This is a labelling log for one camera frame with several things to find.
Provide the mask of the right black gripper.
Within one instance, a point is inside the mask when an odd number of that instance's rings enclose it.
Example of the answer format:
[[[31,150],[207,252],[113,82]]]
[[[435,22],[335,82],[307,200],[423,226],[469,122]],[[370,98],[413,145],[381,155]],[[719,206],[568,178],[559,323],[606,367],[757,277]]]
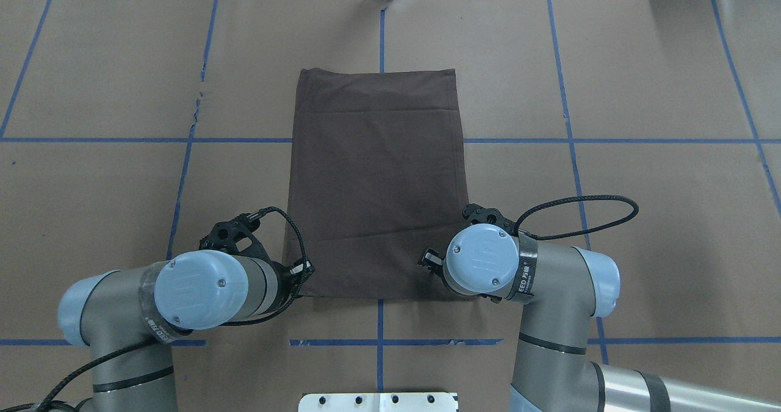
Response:
[[[433,248],[427,247],[426,250],[424,250],[422,253],[421,258],[418,261],[418,265],[426,268],[429,273],[438,276],[446,290],[452,292],[452,288],[450,287],[445,277],[445,259],[443,256],[441,256],[440,253],[438,253],[437,250],[433,250]]]

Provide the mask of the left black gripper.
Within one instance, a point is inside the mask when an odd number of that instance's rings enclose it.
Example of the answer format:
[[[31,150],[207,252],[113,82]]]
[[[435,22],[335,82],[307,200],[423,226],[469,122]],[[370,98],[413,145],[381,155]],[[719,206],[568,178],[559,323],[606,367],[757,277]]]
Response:
[[[299,259],[291,267],[274,262],[273,269],[277,277],[277,295],[273,306],[284,306],[294,300],[298,284],[307,281],[315,271],[309,259]]]

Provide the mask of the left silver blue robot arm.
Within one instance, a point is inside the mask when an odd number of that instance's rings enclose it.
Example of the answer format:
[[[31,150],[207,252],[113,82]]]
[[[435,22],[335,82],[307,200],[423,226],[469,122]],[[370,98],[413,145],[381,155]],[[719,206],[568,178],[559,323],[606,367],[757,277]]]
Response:
[[[67,289],[57,320],[92,359],[43,400],[12,411],[176,411],[172,345],[193,331],[257,325],[282,314],[314,273],[223,251],[90,276]]]

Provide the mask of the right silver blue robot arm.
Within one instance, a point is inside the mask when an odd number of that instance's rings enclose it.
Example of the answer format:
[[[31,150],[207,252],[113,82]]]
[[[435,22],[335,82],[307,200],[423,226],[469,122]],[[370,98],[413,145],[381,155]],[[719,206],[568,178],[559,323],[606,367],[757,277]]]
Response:
[[[589,323],[613,312],[621,276],[611,257],[479,223],[419,264],[460,296],[522,305],[511,411],[778,411],[779,403],[598,364]]]

